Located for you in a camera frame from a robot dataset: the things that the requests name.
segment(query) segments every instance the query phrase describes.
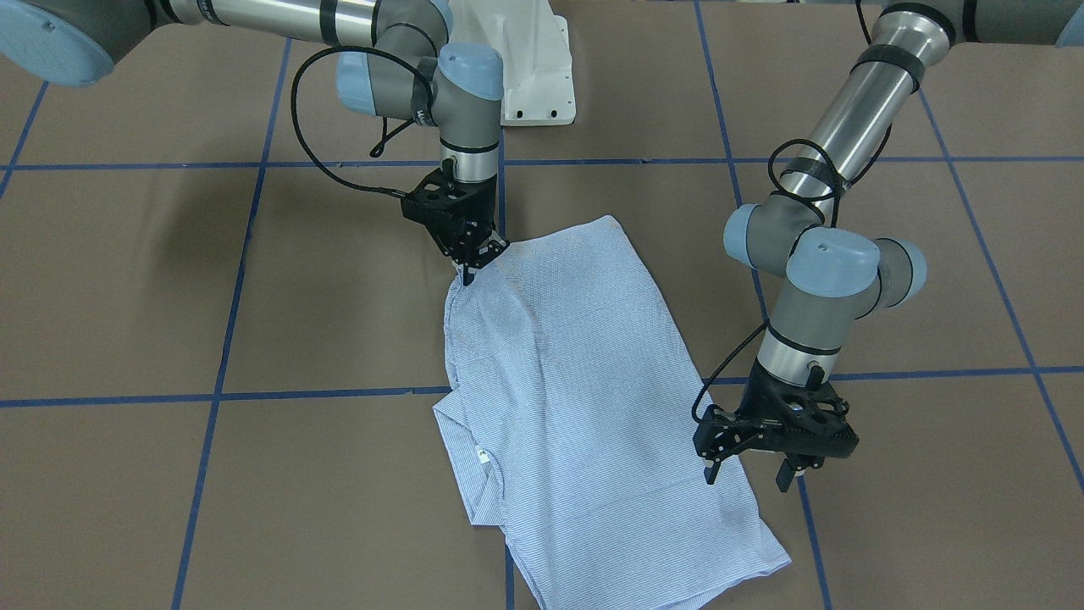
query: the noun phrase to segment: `blue grid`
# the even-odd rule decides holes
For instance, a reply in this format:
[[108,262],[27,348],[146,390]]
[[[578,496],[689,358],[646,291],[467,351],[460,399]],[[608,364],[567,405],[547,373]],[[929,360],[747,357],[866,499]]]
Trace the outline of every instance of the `blue grid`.
[[[675,158],[554,158],[554,159],[506,159],[504,135],[502,132],[499,156],[499,228],[502,234],[506,231],[505,212],[505,170],[506,167],[540,167],[540,166],[578,166],[578,165],[725,165],[730,173],[734,187],[734,196],[737,205],[741,205],[743,197],[740,185],[737,179],[736,165],[738,164],[764,164],[766,157],[735,157],[731,148],[730,138],[726,129],[726,120],[723,112],[722,101],[717,87],[714,67],[708,47],[704,18],[700,11],[700,1],[693,0],[692,4],[696,14],[697,27],[704,50],[707,75],[711,86],[712,95],[715,103],[715,111],[719,120],[720,135],[723,142],[725,156],[723,157],[675,157]],[[248,246],[253,236],[253,225],[259,208],[260,194],[263,179],[268,168],[309,167],[307,160],[269,160],[271,142],[274,137],[275,118],[279,112],[279,104],[282,96],[282,89],[285,81],[286,67],[289,57],[291,40],[286,40],[283,48],[282,60],[279,69],[279,78],[275,85],[275,93],[272,103],[271,114],[268,120],[267,134],[264,139],[263,152],[258,163],[255,161],[216,161],[216,163],[115,163],[115,164],[21,164],[20,155],[26,144],[34,120],[41,106],[42,99],[48,90],[49,83],[42,82],[35,98],[35,101],[27,115],[23,130],[20,134],[15,150],[9,163],[3,166],[3,177],[0,180],[0,197],[3,196],[11,179],[15,172],[21,171],[64,171],[64,170],[139,170],[139,169],[235,169],[253,168],[258,169],[256,184],[250,205],[248,223],[245,231],[244,245],[242,247],[241,260],[237,268],[234,284],[234,294],[231,302],[229,322],[222,346],[222,359],[216,378],[215,391],[205,394],[170,394],[170,395],[133,395],[133,397],[91,397],[91,398],[69,398],[69,399],[27,399],[27,400],[0,400],[0,410],[5,408],[30,408],[30,407],[53,407],[53,406],[105,406],[126,404],[176,404],[176,403],[210,403],[211,408],[208,414],[207,428],[204,438],[201,463],[196,478],[195,490],[193,492],[192,508],[188,528],[182,546],[181,558],[178,567],[177,583],[175,586],[172,609],[179,610],[183,597],[184,582],[188,573],[189,560],[191,558],[192,544],[195,528],[199,514],[199,505],[203,495],[203,485],[206,480],[207,468],[210,459],[215,427],[219,407],[222,403],[241,401],[278,401],[278,400],[299,400],[299,399],[335,399],[335,398],[362,398],[362,397],[398,397],[409,394],[443,394],[451,391],[448,387],[416,387],[416,388],[367,388],[367,389],[343,389],[343,390],[313,390],[313,391],[285,391],[285,392],[224,392],[227,367],[229,364],[230,348],[233,339],[233,332],[236,324],[237,311],[240,309],[242,290],[244,287],[245,265],[247,261]],[[890,379],[938,379],[938,378],[973,378],[973,377],[1006,377],[1006,376],[1030,376],[1034,379],[1036,388],[1043,399],[1044,405],[1050,421],[1061,441],[1067,460],[1072,468],[1077,484],[1084,491],[1084,476],[1081,467],[1066,436],[1060,417],[1049,397],[1044,382],[1044,377],[1051,375],[1080,375],[1084,374],[1084,366],[1062,366],[1062,367],[1040,367],[1031,352],[1030,346],[1024,337],[1023,329],[1017,319],[1008,290],[1005,287],[996,263],[986,246],[985,238],[971,208],[963,180],[956,169],[957,163],[1081,163],[1084,155],[1033,155],[1033,156],[953,156],[945,144],[941,129],[933,116],[929,101],[925,92],[919,91],[922,106],[929,117],[938,142],[942,150],[942,156],[883,156],[882,163],[945,163],[953,176],[962,204],[964,205],[976,237],[979,241],[983,256],[986,260],[991,274],[997,285],[999,295],[1004,302],[1006,312],[1012,323],[1014,332],[1017,335],[1021,350],[1028,362],[1028,367],[1016,368],[993,368],[993,369],[957,369],[957,371],[919,371],[919,372],[879,372],[879,373],[857,373],[838,374],[834,379],[839,381],[875,381]],[[437,159],[418,160],[340,160],[330,161],[347,167],[429,167]],[[766,319],[767,311],[764,296],[761,289],[760,280],[756,271],[752,272],[752,281],[757,291],[762,316]],[[715,381],[718,386],[740,386],[747,382],[746,377],[722,378]],[[816,567],[817,579],[821,587],[823,603],[826,610],[831,610],[831,595],[825,574],[824,562],[821,557],[821,546],[816,534],[816,524],[813,517],[812,502],[810,499],[804,478],[798,479],[799,496],[802,503],[802,510],[810,538],[810,546]],[[515,606],[514,597],[514,575],[515,566],[507,547],[504,549],[505,560],[505,602],[508,610]]]

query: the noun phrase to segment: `blue joint cap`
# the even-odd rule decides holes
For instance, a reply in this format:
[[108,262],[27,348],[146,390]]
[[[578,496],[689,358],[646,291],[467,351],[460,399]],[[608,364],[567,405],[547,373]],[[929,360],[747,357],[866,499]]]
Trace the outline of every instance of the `blue joint cap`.
[[440,16],[444,17],[444,27],[448,28],[448,37],[452,37],[452,28],[455,27],[455,17],[452,16],[452,8],[444,0],[429,0],[429,2],[440,11]]
[[893,238],[892,241],[900,244],[907,252],[907,258],[911,259],[911,287],[902,300],[892,304],[892,308],[899,308],[926,285],[926,256],[922,255],[922,250],[918,249],[917,245],[907,239]]
[[81,29],[18,0],[0,0],[0,53],[35,76],[65,87],[89,87],[115,65]]
[[877,278],[880,249],[843,229],[814,226],[798,239],[787,260],[787,278],[815,296],[841,298],[869,287]]
[[335,89],[339,101],[348,109],[376,116],[367,53],[339,53],[338,65],[335,68]]
[[504,61],[488,44],[444,44],[437,67],[453,85],[476,98],[493,102],[504,98]]
[[747,267],[752,267],[749,261],[749,218],[758,207],[758,204],[747,203],[735,209],[723,229],[723,248],[726,254]]
[[1084,4],[1070,17],[1055,47],[1084,47]]

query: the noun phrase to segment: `striped cloth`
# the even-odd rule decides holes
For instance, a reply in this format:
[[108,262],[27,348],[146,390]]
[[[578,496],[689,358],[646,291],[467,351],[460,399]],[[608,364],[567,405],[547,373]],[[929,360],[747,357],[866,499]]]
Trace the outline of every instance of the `striped cloth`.
[[463,504],[543,610],[700,608],[789,563],[737,459],[705,484],[699,376],[614,218],[456,278],[444,341],[434,411]]

